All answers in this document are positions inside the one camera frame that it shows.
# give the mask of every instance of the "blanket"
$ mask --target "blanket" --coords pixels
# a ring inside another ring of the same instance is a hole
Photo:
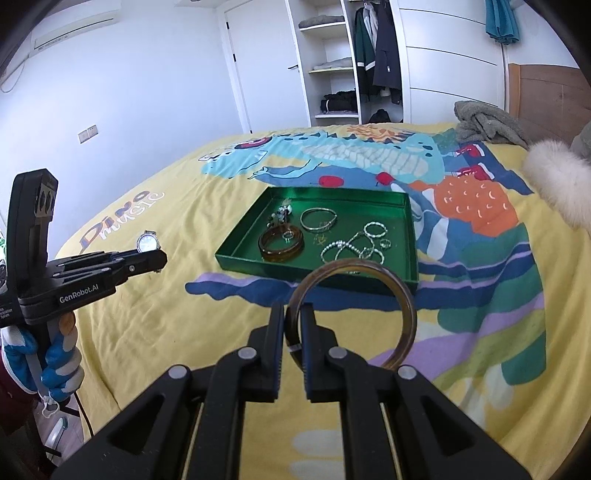
[[[523,181],[525,155],[458,144],[447,125],[309,128],[225,138],[138,185],[60,252],[126,250],[154,230],[168,254],[162,273],[77,311],[94,430],[170,365],[205,367],[245,345],[290,297],[294,284],[222,271],[214,257],[268,186],[407,192],[420,271],[407,362],[547,480],[591,416],[591,242]],[[391,297],[318,287],[309,300],[374,365],[400,335]],[[343,479],[339,429],[338,406],[306,401],[284,349],[278,401],[246,407],[241,478]]]

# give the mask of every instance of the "folded clothes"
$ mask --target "folded clothes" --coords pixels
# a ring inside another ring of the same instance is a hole
[[[352,67],[353,66],[353,59],[351,57],[345,57],[344,59],[338,59],[333,61],[327,61],[326,63],[321,63],[316,67],[312,67],[312,70],[324,70],[324,69],[335,69],[335,68],[345,68],[345,67]]]
[[[300,28],[313,27],[315,25],[324,25],[325,23],[344,22],[345,18],[342,15],[319,15],[307,20],[302,20],[298,26]]]
[[[322,113],[328,112],[356,112],[357,111],[357,95],[355,90],[348,92],[329,93],[324,96],[324,100],[320,101],[320,110]]]
[[[456,102],[453,112],[460,123],[456,127],[458,143],[512,143],[528,149],[530,138],[517,119],[504,110],[475,100]]]

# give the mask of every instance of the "white wall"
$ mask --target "white wall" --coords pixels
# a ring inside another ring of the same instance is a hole
[[[506,48],[509,63],[579,68],[558,35],[529,5],[514,10],[521,40]]]
[[[94,124],[98,136],[80,144]],[[126,191],[241,131],[215,10],[122,0],[119,23],[38,53],[0,93],[0,212],[17,173],[48,168],[60,182],[52,258]]]

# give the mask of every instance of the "bangle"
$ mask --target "bangle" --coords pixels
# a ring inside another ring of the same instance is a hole
[[[279,250],[271,250],[267,245],[275,238],[282,237],[283,239],[295,240],[287,248]],[[301,230],[290,223],[280,223],[279,225],[268,228],[259,237],[259,250],[263,259],[269,262],[283,262],[298,255],[304,248],[304,234]]]
[[[333,217],[330,219],[329,222],[326,222],[324,225],[307,226],[304,223],[304,217],[312,212],[329,212],[329,213],[332,213]],[[336,219],[337,219],[337,214],[334,210],[332,210],[330,208],[314,207],[314,208],[308,208],[307,210],[304,210],[302,212],[302,214],[300,215],[300,224],[304,230],[307,230],[312,233],[322,233],[322,232],[327,232],[328,230],[330,230],[335,225]]]
[[[396,370],[408,355],[417,334],[417,309],[414,306],[413,295],[400,278],[389,268],[383,267],[376,262],[348,258],[336,260],[310,273],[296,287],[291,295],[287,311],[285,313],[285,340],[290,350],[291,357],[297,366],[302,369],[302,350],[293,347],[301,344],[299,330],[300,309],[304,303],[306,294],[323,280],[337,273],[361,271],[380,279],[394,293],[402,310],[402,333],[398,345],[384,363],[384,368]]]

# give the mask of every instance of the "orange pattern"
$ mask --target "orange pattern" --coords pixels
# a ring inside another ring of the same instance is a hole
[[[347,132],[355,134],[362,140],[371,138],[376,142],[384,142],[388,139],[403,142],[413,134],[413,132],[407,132],[403,130],[394,131],[387,128],[381,128],[377,125],[349,125],[347,127]]]
[[[434,197],[439,213],[469,222],[474,233],[496,237],[518,223],[507,194],[494,181],[446,176],[434,186]]]

